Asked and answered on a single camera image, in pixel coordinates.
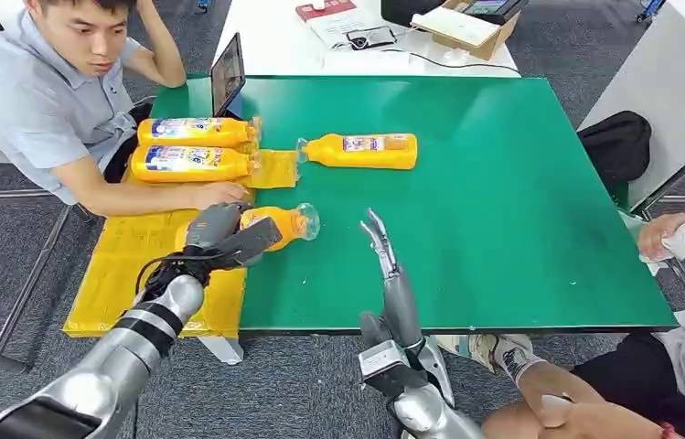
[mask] man's hand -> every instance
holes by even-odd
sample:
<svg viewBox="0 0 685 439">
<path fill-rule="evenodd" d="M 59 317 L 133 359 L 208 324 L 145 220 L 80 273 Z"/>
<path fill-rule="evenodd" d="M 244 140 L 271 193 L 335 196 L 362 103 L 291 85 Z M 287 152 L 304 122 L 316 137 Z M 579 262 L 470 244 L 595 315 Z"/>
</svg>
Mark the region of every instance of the man's hand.
<svg viewBox="0 0 685 439">
<path fill-rule="evenodd" d="M 652 261 L 663 258 L 666 249 L 662 239 L 675 233 L 681 224 L 685 224 L 685 213 L 666 214 L 653 219 L 638 233 L 638 250 Z"/>
<path fill-rule="evenodd" d="M 250 195 L 245 187 L 231 182 L 208 183 L 188 188 L 193 191 L 191 205 L 198 210 L 207 209 L 214 204 L 242 201 Z"/>
</svg>

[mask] gray carpet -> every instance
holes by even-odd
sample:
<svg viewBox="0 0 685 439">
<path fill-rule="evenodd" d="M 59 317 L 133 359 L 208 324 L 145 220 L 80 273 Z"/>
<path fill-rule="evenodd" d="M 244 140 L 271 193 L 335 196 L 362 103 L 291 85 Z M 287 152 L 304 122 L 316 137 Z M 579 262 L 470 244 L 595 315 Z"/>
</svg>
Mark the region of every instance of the gray carpet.
<svg viewBox="0 0 685 439">
<path fill-rule="evenodd" d="M 192 0 L 156 0 L 190 71 L 205 71 L 215 52 L 227 5 L 194 15 Z M 643 33 L 633 24 L 636 0 L 532 0 L 509 47 L 522 73 L 544 76 L 574 125 L 584 115 Z M 144 40 L 139 23 L 131 35 Z M 128 80 L 135 97 L 152 94 Z M 31 187 L 11 166 L 0 166 L 0 188 Z M 685 193 L 685 185 L 680 187 Z M 670 209 L 685 209 L 670 206 Z M 0 325 L 60 204 L 0 206 Z M 65 336 L 70 310 L 102 223 L 71 218 L 21 320 L 8 353 L 34 368 L 24 375 L 0 370 L 0 410 L 36 391 L 75 364 L 91 339 Z M 676 309 L 685 308 L 678 279 L 658 279 Z M 612 348 L 619 336 L 552 336 L 535 339 L 537 351 L 564 367 Z M 145 438 L 384 438 L 394 422 L 382 398 L 361 389 L 355 354 L 358 337 L 264 337 L 243 340 L 247 360 L 219 364 L 195 339 L 181 340 L 141 397 L 138 435 Z M 448 358 L 458 406 L 476 419 L 513 401 L 514 387 L 476 363 Z M 122 437 L 130 437 L 125 428 Z"/>
</svg>

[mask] black cord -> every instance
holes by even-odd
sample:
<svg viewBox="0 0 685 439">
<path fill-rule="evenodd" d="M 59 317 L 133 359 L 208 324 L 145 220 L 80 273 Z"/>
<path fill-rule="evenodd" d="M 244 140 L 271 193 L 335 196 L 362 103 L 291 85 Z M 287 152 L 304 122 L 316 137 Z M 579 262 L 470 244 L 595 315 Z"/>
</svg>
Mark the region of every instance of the black cord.
<svg viewBox="0 0 685 439">
<path fill-rule="evenodd" d="M 143 275 L 145 274 L 145 271 L 150 267 L 151 265 L 157 263 L 157 262 L 164 262 L 164 261 L 181 261 L 181 262 L 190 262 L 190 261 L 212 261 L 214 259 L 218 259 L 222 256 L 227 256 L 229 253 L 218 253 L 218 254 L 209 254 L 209 255 L 202 255 L 202 256 L 188 256 L 188 255 L 169 255 L 169 256 L 162 256 L 161 258 L 154 258 L 151 261 L 148 261 L 143 265 L 143 268 L 140 269 L 140 272 L 137 274 L 137 280 L 134 282 L 134 295 L 138 296 L 140 294 L 140 285 L 141 285 L 141 280 L 143 279 Z"/>
<path fill-rule="evenodd" d="M 134 422 L 132 423 L 132 439 L 137 439 L 137 406 L 140 403 L 140 395 L 134 400 Z"/>
<path fill-rule="evenodd" d="M 383 52 L 401 52 L 401 53 L 408 53 L 408 54 L 410 54 L 410 55 L 412 55 L 412 56 L 414 56 L 414 57 L 417 57 L 417 58 L 419 58 L 419 59 L 423 59 L 423 60 L 428 61 L 428 62 L 430 62 L 430 63 L 432 63 L 432 64 L 435 64 L 435 65 L 437 65 L 437 66 L 439 66 L 439 67 L 447 67 L 447 68 L 449 68 L 449 69 L 464 69 L 464 68 L 466 68 L 466 67 L 493 67 L 493 68 L 496 68 L 496 69 L 511 70 L 511 71 L 513 71 L 513 72 L 515 72 L 515 73 L 517 73 L 517 74 L 519 75 L 519 70 L 514 69 L 514 68 L 511 68 L 510 66 L 502 66 L 502 65 L 500 65 L 500 64 L 486 64 L 486 63 L 484 63 L 484 62 L 476 62 L 476 63 L 473 63 L 473 64 L 464 64 L 464 65 L 461 65 L 461 66 L 450 66 L 450 65 L 448 65 L 448 64 L 442 64 L 441 62 L 436 62 L 436 61 L 434 61 L 433 59 L 426 58 L 426 57 L 424 57 L 423 55 L 418 55 L 418 54 L 416 54 L 416 53 L 414 53 L 414 52 L 408 52 L 408 51 L 406 51 L 406 50 L 401 50 L 400 48 L 385 48 L 385 49 L 383 49 L 382 51 L 383 51 Z"/>
</svg>

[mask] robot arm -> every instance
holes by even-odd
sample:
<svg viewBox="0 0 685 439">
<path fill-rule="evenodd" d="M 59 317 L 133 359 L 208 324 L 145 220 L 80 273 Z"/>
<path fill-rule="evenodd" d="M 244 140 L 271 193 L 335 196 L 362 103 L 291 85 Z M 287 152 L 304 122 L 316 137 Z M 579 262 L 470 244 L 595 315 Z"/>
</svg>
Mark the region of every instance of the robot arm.
<svg viewBox="0 0 685 439">
<path fill-rule="evenodd" d="M 424 337 L 414 293 L 396 262 L 385 224 L 371 209 L 361 228 L 380 260 L 383 305 L 378 316 L 361 313 L 364 341 L 359 354 L 364 382 L 388 399 L 388 410 L 416 439 L 484 439 L 472 420 L 455 410 L 444 359 L 432 338 Z"/>
<path fill-rule="evenodd" d="M 73 369 L 0 413 L 1 439 L 113 438 L 186 322 L 202 307 L 212 270 L 242 267 L 281 238 L 274 221 L 238 230 L 247 207 L 216 205 L 162 258 L 136 304 Z"/>
</svg>

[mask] orange bottle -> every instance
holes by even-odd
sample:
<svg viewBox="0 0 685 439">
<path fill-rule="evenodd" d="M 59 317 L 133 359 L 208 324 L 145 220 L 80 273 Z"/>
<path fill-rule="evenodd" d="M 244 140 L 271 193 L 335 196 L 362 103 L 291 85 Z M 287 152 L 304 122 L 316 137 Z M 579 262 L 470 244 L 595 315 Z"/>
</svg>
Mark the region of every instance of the orange bottle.
<svg viewBox="0 0 685 439">
<path fill-rule="evenodd" d="M 232 180 L 259 167 L 257 155 L 198 146 L 141 145 L 130 160 L 134 176 L 152 183 Z"/>
<path fill-rule="evenodd" d="M 258 143 L 259 117 L 238 121 L 225 117 L 145 119 L 137 127 L 140 145 L 218 146 L 232 148 L 245 142 Z"/>
<path fill-rule="evenodd" d="M 414 134 L 326 134 L 309 142 L 299 139 L 296 148 L 300 161 L 326 166 L 412 169 L 417 161 Z"/>
<path fill-rule="evenodd" d="M 302 203 L 296 209 L 291 210 L 274 207 L 245 210 L 240 217 L 240 229 L 245 229 L 264 217 L 271 217 L 280 230 L 280 234 L 283 235 L 279 242 L 267 249 L 268 252 L 281 250 L 289 242 L 298 238 L 307 241 L 314 240 L 320 231 L 317 210 L 309 203 Z"/>
</svg>

